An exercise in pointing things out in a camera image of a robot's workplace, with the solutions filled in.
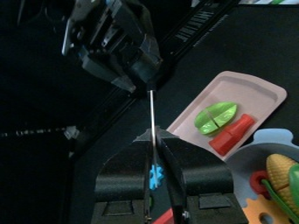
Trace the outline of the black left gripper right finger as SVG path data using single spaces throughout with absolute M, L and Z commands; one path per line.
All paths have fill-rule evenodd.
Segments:
M 156 129 L 174 224 L 248 224 L 226 162 L 200 146 Z

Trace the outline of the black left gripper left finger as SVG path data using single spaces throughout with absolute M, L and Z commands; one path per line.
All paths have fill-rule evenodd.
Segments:
M 91 224 L 150 224 L 152 138 L 148 129 L 104 163 L 95 185 Z

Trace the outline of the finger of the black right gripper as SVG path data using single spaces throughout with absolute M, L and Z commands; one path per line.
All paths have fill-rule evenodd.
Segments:
M 162 62 L 156 39 L 151 35 L 144 35 L 143 42 L 138 47 L 138 56 L 131 71 L 143 82 L 148 82 L 156 76 Z
M 86 55 L 82 59 L 82 67 L 95 77 L 110 82 L 130 93 L 136 91 L 136 85 L 124 74 L 123 68 L 114 56 Z

